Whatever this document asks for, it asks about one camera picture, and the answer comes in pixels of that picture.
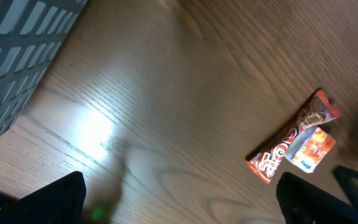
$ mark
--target red snack package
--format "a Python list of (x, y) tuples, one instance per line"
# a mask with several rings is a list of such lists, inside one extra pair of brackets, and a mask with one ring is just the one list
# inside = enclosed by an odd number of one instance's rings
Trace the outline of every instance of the red snack package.
[(246, 164), (264, 182), (270, 183), (290, 144), (312, 126), (336, 119), (339, 111), (329, 104), (323, 90), (317, 90), (280, 132), (246, 157)]

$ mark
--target gray vent grille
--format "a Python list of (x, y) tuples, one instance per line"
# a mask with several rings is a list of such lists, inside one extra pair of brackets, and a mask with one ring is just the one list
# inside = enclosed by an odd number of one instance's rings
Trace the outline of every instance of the gray vent grille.
[(87, 0), (0, 0), (0, 136), (14, 124)]

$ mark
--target logo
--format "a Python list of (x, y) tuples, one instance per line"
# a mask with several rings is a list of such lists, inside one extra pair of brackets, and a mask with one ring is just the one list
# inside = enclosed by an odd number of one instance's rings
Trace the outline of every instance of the logo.
[(268, 177), (273, 177), (274, 172), (277, 170), (278, 165), (280, 165), (280, 162), (283, 160), (289, 145), (298, 134), (298, 127), (291, 128), (287, 136), (285, 136), (285, 138), (283, 138), (283, 140), (273, 148), (272, 153), (265, 152), (262, 156), (262, 160), (260, 161), (258, 167), (259, 170), (265, 171)]
[(306, 169), (310, 169), (311, 165), (306, 164), (305, 161), (301, 161), (301, 164), (306, 168)]

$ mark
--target wood grain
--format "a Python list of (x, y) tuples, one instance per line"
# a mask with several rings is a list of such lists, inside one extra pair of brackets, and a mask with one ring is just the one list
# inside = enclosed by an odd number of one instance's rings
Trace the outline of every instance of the wood grain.
[[(317, 87), (335, 148), (264, 184), (244, 156)], [(337, 164), (358, 170), (358, 0), (100, 0), (0, 138), (0, 191), (80, 170), (114, 223), (283, 223), (282, 172), (346, 201)]]

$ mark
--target candy wrapper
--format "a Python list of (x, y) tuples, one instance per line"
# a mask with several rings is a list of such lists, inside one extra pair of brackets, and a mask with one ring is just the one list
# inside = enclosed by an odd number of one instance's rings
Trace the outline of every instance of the candy wrapper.
[(311, 127), (293, 141), (285, 158), (301, 170), (312, 173), (336, 141), (319, 127)]
[(246, 157), (246, 164), (264, 182), (269, 183), (288, 148), (298, 136), (302, 136), (308, 128), (332, 121), (339, 115), (339, 111), (329, 104), (324, 91), (315, 91), (282, 130)]

